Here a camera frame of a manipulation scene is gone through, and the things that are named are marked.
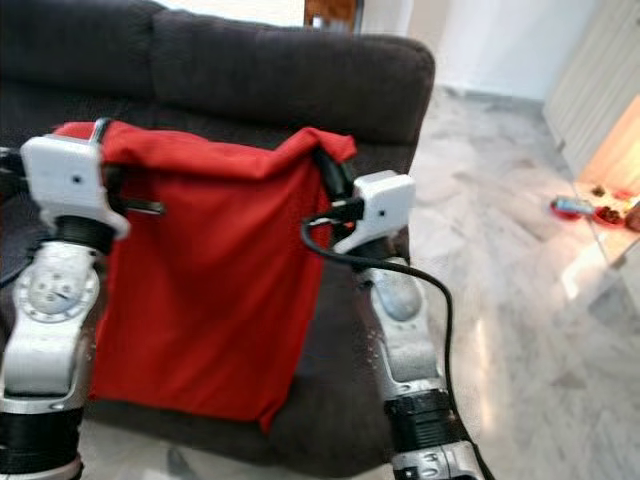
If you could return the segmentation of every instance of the wooden door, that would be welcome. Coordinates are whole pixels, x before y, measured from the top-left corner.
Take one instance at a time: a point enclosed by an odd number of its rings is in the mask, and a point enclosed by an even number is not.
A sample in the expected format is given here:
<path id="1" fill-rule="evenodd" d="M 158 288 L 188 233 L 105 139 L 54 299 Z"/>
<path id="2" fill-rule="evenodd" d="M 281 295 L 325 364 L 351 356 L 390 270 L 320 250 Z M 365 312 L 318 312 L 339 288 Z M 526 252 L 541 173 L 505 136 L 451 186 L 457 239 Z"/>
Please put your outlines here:
<path id="1" fill-rule="evenodd" d="M 640 194 L 640 94 L 620 117 L 578 180 Z"/>
<path id="2" fill-rule="evenodd" d="M 354 31 L 358 0 L 305 0 L 304 24 L 313 25 L 313 19 L 321 18 L 329 28 L 345 25 L 350 32 Z"/>

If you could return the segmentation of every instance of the red fabric bag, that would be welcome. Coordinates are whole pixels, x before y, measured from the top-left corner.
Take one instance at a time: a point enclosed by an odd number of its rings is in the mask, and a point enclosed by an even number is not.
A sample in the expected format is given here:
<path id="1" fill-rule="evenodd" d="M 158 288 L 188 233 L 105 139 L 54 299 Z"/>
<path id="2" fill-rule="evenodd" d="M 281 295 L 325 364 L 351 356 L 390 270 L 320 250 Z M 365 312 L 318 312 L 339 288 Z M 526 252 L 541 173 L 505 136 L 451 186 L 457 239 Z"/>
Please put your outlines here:
<path id="1" fill-rule="evenodd" d="M 56 133 L 88 138 L 91 123 Z M 124 194 L 165 204 L 131 212 L 109 259 L 93 394 L 267 431 L 286 400 L 311 320 L 322 260 L 299 239 L 329 207 L 310 159 L 338 162 L 351 137 L 305 128 L 274 151 L 114 122 L 104 161 L 144 167 Z M 325 233 L 316 238 L 326 244 Z"/>

